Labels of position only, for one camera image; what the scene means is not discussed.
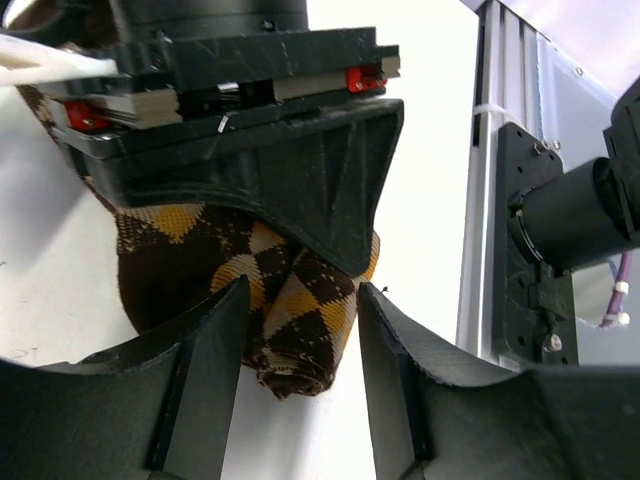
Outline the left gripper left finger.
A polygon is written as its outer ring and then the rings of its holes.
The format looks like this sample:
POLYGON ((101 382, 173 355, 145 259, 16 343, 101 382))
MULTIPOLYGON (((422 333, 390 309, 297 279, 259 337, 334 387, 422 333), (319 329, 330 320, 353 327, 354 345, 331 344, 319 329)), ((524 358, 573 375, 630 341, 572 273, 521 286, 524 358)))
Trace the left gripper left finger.
POLYGON ((71 364, 1 364, 5 479, 218 479, 249 319, 246 277, 71 364))

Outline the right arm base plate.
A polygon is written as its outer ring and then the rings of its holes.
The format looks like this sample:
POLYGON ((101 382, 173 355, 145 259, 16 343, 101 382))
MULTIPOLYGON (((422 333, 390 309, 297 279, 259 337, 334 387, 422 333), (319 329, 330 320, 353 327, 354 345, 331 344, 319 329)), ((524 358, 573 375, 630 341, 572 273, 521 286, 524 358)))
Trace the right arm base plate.
POLYGON ((579 363, 571 274, 544 262, 524 220, 525 196, 563 174, 539 144, 513 122, 498 130, 491 346, 515 369, 579 363))

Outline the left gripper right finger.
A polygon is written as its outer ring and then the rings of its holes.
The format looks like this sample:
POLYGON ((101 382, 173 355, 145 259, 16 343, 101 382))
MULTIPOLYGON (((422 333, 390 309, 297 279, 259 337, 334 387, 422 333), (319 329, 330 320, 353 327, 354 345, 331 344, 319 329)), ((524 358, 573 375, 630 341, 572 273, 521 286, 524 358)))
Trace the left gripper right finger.
POLYGON ((514 372, 411 319, 374 285, 357 294, 379 479, 635 479, 639 370, 514 372))

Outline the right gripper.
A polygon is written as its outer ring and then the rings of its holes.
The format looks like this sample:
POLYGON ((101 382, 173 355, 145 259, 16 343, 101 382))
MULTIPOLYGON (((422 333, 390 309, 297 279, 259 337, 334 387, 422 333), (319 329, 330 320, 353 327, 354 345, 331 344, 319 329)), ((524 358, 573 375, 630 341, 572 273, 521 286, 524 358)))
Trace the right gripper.
POLYGON ((366 270, 404 123, 374 28, 313 30, 303 1, 43 1, 39 38, 116 64, 49 87, 46 125, 112 204, 242 210, 366 270))

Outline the brown argyle sock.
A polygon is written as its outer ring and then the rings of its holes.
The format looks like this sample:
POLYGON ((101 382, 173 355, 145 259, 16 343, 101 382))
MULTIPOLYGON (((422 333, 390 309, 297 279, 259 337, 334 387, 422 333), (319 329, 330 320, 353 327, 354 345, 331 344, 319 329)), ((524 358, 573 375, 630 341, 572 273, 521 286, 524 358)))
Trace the brown argyle sock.
MULTIPOLYGON (((41 2, 5 33, 44 44, 41 2)), ((53 137, 46 127, 54 120, 47 87, 24 85, 19 93, 53 137)), ((332 386, 357 315, 358 289, 372 278, 379 257, 374 228, 369 264, 350 276, 248 212, 206 203, 118 207, 98 192, 93 177, 77 173, 115 221, 119 293, 136 331, 145 333, 246 277, 243 363, 280 399, 332 386)))

